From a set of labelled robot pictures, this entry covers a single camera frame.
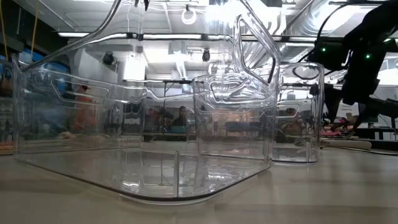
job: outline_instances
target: plastic bin handle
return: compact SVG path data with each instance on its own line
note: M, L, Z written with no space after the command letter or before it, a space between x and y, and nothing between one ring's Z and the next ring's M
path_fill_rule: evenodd
M257 78L263 84L268 85L271 82L272 76L275 70L276 59L280 58L281 53L279 49L276 47L276 43L274 39L269 34L268 30L264 27L264 24L260 21L260 19L253 13L253 9L250 7L246 0L240 0L241 3L248 10L247 14L241 14L237 16L234 24L234 48L237 49L234 51L234 59L235 64L238 66L240 71L244 71L251 76ZM260 44L268 51L268 53L272 57L272 70L268 77L268 80L265 82L259 75L255 74L246 66L244 63L243 57L243 46L242 46L242 37L241 37L241 27L240 22L243 22L247 25L250 32L252 32L253 36L260 42Z

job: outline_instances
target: transparent plastic container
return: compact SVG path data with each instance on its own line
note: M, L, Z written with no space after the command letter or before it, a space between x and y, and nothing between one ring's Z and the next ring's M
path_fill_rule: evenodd
M323 71L323 66L316 63L280 67L276 143L272 160L318 160L324 102Z
M15 62L16 158L128 197L166 202L207 198L269 168L264 138L245 139L256 153L201 148L198 121L207 114L197 113L201 98L191 80L234 80L238 86L219 83L219 90L201 93L231 87L222 96L234 99L233 108L268 105L272 121L280 52L246 1L196 3L151 1L146 11L143 1L115 1L92 34L25 68ZM237 10L228 16L216 13L231 7ZM160 32L156 26L165 22L170 30ZM252 55L244 53L241 34L248 32L267 50L255 67L245 64ZM261 68L270 68L263 75L271 78L261 78Z

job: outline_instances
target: table surface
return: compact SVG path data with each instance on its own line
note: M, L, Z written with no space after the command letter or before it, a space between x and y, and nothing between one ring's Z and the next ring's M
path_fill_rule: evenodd
M154 206L0 157L0 223L398 223L398 157L323 149L196 205Z

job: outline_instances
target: white table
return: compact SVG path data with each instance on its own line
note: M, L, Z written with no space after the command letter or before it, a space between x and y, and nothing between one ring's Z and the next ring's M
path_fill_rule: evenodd
M0 223L398 223L398 157L324 149L315 165L275 165L207 202L157 207L3 156Z

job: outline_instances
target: workbench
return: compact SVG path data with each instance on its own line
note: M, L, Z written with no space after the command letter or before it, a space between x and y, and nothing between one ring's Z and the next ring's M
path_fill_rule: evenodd
M212 199L144 205L0 157L1 223L398 223L398 157L322 149L316 164L275 164Z

